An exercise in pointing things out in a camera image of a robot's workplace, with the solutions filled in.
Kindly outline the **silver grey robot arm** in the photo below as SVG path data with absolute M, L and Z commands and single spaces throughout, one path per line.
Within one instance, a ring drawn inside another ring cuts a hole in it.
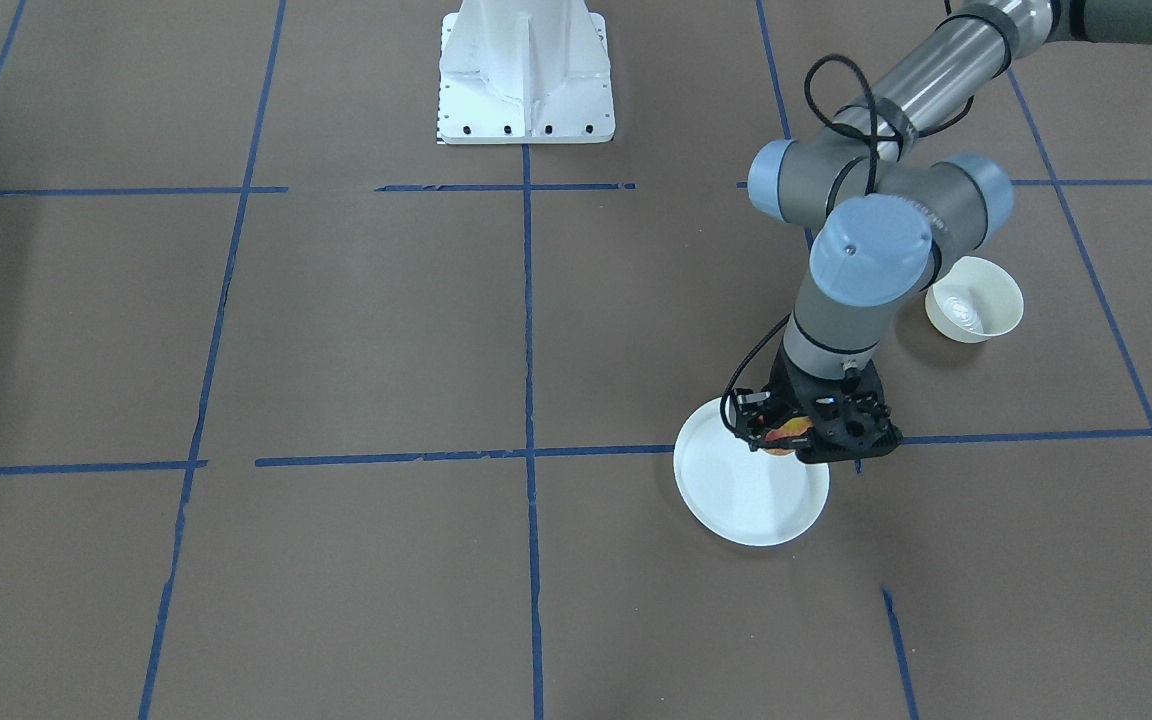
M 902 442 L 873 361 L 902 306 L 941 281 L 1011 217 L 1011 179 L 986 156 L 929 167 L 904 164 L 919 141 L 967 114 L 975 94 L 1014 61 L 1052 41 L 1152 45 L 1152 1 L 965 1 L 922 44 L 870 82 L 850 58 L 861 94 L 820 118 L 808 141 L 773 141 L 755 156 L 755 209 L 812 232 L 794 309 L 768 382 L 728 384 L 723 427 L 750 450 L 805 464 L 890 454 Z

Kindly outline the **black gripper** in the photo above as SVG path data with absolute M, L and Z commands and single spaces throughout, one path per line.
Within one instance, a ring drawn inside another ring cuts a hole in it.
M 828 464 L 882 457 L 904 442 L 890 419 L 876 365 L 846 369 L 841 379 L 804 372 L 778 351 L 771 378 L 763 388 L 733 389 L 733 435 L 750 450 L 760 450 L 768 429 L 806 416 L 812 420 L 812 444 L 791 454 L 804 464 Z

